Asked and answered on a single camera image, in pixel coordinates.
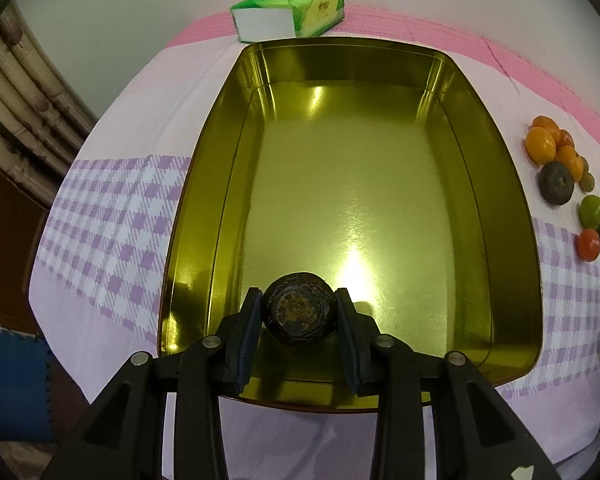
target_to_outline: metal tray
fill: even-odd
[[[250,286],[308,271],[414,350],[465,352],[494,384],[542,344],[528,207],[493,120],[451,58],[404,43],[251,45],[193,156],[166,266],[160,354],[236,312]],[[336,340],[298,351],[263,329],[243,397],[310,410],[353,396]]]

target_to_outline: white sticker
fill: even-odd
[[[532,480],[534,477],[534,467],[530,465],[529,467],[520,466],[513,473],[511,473],[511,478],[513,480]]]

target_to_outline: bamboo-patterned curtain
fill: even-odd
[[[0,16],[0,170],[49,206],[94,122],[12,2]]]

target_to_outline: metal screw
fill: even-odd
[[[135,366],[141,366],[149,360],[149,354],[147,352],[136,352],[131,356],[131,364]]]
[[[460,352],[451,352],[448,359],[451,364],[456,366],[462,366],[466,362],[466,357]]]
[[[380,348],[391,348],[394,345],[394,338],[388,334],[380,334],[376,337],[376,344]]]
[[[208,335],[202,340],[202,346],[205,348],[218,348],[222,340],[217,335]]]

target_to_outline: tablecloth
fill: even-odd
[[[584,264],[574,254],[580,230],[575,204],[584,194],[576,187],[569,205],[549,208],[522,140],[533,117],[554,118],[587,157],[600,195],[600,116],[528,60],[475,34],[351,6],[329,34],[443,50],[480,95],[525,189],[544,309],[538,363],[499,391],[554,462],[588,446],[600,427],[600,257]],[[89,400],[132,352],[155,354],[160,284],[184,177],[243,47],[228,13],[194,22],[129,83],[62,183],[29,297],[52,351]],[[368,476],[374,415],[307,415],[224,399],[221,412],[231,478]],[[336,455],[346,475],[334,468]]]

